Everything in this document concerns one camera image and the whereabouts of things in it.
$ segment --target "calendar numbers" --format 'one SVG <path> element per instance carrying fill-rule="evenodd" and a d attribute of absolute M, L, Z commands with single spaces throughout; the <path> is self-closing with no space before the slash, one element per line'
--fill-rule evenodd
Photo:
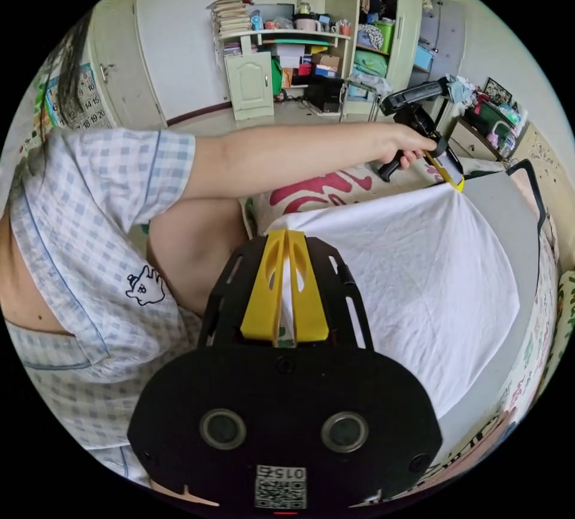
<path fill-rule="evenodd" d="M 48 84 L 47 96 L 49 110 L 54 125 L 63 125 L 58 104 L 58 78 L 52 78 Z M 81 66 L 78 97 L 82 104 L 82 112 L 69 118 L 75 129 L 110 128 L 111 123 L 102 106 L 98 90 L 94 81 L 94 73 L 90 64 Z"/>

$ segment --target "camera lens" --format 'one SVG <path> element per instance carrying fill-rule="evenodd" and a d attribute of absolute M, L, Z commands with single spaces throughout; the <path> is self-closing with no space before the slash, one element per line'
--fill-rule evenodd
<path fill-rule="evenodd" d="M 246 438 L 246 426 L 241 417 L 229 409 L 208 411 L 200 421 L 203 440 L 216 449 L 235 449 Z"/>
<path fill-rule="evenodd" d="M 357 413 L 342 412 L 332 415 L 322 427 L 323 444 L 336 453 L 351 453 L 367 439 L 366 420 Z"/>

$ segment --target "drawer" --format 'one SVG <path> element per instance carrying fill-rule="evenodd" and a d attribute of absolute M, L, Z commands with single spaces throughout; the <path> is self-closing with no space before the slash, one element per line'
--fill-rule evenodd
<path fill-rule="evenodd" d="M 483 142 L 469 131 L 463 124 L 457 122 L 450 138 L 450 144 L 456 143 L 459 147 L 453 145 L 453 151 L 462 148 L 468 157 L 474 159 L 484 159 L 487 161 L 497 161 L 497 156 Z"/>
<path fill-rule="evenodd" d="M 470 159 L 471 156 L 469 152 L 464 147 L 461 147 L 454 139 L 449 140 L 449 147 L 451 151 L 459 158 L 468 158 Z"/>

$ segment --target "red box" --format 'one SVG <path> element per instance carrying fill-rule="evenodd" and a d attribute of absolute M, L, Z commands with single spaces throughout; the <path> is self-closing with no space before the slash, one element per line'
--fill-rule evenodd
<path fill-rule="evenodd" d="M 299 76 L 309 76 L 311 74 L 311 64 L 301 64 L 299 66 Z"/>

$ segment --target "calendar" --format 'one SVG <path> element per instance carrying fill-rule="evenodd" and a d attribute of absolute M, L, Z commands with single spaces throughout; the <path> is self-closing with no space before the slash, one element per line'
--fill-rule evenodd
<path fill-rule="evenodd" d="M 48 83 L 47 94 L 47 114 L 50 116 L 50 123 L 54 126 L 63 125 L 62 116 L 58 110 L 56 94 L 58 92 L 58 78 L 52 78 Z M 106 115 L 102 100 L 96 88 L 94 81 L 94 72 L 90 64 L 84 64 L 80 67 L 80 81 L 78 83 L 78 98 L 82 105 L 82 112 L 79 111 L 69 117 L 71 122 L 70 128 L 74 129 L 94 129 L 94 128 L 111 128 L 110 120 Z"/>
<path fill-rule="evenodd" d="M 46 112 L 42 118 L 42 130 L 40 130 L 41 106 L 46 83 L 40 81 L 40 74 L 34 80 L 36 99 L 34 101 L 34 124 L 32 133 L 25 138 L 20 147 L 20 159 L 27 157 L 32 149 L 43 143 L 40 134 L 44 134 L 44 141 L 50 134 L 50 130 L 56 126 L 62 126 L 62 117 L 58 113 L 56 94 L 58 92 L 58 77 L 48 82 L 46 97 Z M 94 81 L 94 72 L 90 64 L 80 66 L 80 81 L 78 83 L 78 98 L 82 104 L 82 112 L 69 118 L 73 129 L 111 128 L 110 120 L 102 106 L 98 88 Z"/>

